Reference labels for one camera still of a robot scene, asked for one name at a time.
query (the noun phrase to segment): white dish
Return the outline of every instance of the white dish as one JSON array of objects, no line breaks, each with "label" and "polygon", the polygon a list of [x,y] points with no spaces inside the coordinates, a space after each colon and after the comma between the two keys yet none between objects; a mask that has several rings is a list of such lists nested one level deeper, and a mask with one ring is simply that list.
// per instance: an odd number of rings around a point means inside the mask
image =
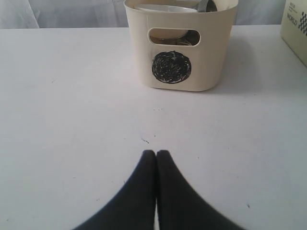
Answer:
[{"label": "white dish", "polygon": [[195,13],[197,10],[181,7],[181,6],[169,6],[169,5],[156,5],[156,4],[139,4],[135,8],[141,11],[147,12],[175,12],[175,13]]}]

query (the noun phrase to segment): cardboard box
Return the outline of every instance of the cardboard box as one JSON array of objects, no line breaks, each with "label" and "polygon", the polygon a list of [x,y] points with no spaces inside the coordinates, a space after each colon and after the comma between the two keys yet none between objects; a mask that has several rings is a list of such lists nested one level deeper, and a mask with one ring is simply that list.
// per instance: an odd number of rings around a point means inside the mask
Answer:
[{"label": "cardboard box", "polygon": [[281,36],[307,66],[307,0],[287,0]]}]

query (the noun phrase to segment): plastic storage bin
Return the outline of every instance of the plastic storage bin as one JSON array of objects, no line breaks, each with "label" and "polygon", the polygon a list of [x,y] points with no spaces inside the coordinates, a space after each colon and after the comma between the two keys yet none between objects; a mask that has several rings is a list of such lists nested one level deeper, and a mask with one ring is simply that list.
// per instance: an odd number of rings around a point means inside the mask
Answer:
[{"label": "plastic storage bin", "polygon": [[[219,81],[238,0],[214,0],[216,12],[151,12],[138,4],[183,5],[191,1],[126,0],[125,7],[141,81],[150,87],[204,91]],[[193,46],[156,44],[152,29],[194,30],[200,35]]]}]

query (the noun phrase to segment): white bowl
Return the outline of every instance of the white bowl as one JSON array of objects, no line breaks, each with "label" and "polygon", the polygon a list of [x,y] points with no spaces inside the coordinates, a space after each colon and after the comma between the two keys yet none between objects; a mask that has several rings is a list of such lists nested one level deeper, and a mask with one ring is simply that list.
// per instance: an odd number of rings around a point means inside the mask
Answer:
[{"label": "white bowl", "polygon": [[156,5],[156,4],[139,4],[135,8],[141,11],[147,12],[176,12],[176,13],[195,13],[197,10],[181,7],[181,6],[168,6],[168,5]]},{"label": "white bowl", "polygon": [[[181,7],[181,6],[168,6],[168,5],[155,5],[155,4],[139,4],[135,8],[140,11],[146,12],[175,12],[175,13],[193,13],[197,12],[195,9]],[[180,29],[152,29],[150,36],[159,39],[175,39],[183,37],[188,31]]]}]

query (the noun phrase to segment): white wall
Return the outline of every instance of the white wall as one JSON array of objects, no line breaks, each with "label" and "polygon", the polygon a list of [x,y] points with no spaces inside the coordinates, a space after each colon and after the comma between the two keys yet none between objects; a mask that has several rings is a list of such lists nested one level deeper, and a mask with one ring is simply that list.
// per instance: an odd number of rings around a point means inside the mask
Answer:
[{"label": "white wall", "polygon": [[[285,0],[239,0],[236,24],[280,24]],[[123,0],[0,0],[0,28],[125,27]]]}]

